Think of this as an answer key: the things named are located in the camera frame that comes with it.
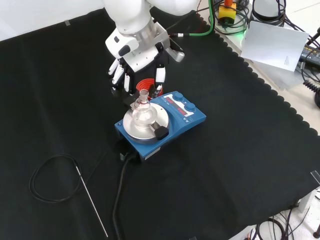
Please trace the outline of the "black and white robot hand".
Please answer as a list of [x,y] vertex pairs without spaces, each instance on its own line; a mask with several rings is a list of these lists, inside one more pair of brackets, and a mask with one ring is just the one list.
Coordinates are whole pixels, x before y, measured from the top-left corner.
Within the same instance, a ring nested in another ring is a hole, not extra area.
[[166,33],[157,23],[146,25],[132,34],[124,34],[117,28],[114,29],[105,41],[107,49],[114,57],[107,72],[113,94],[135,93],[135,74],[152,64],[169,47]]

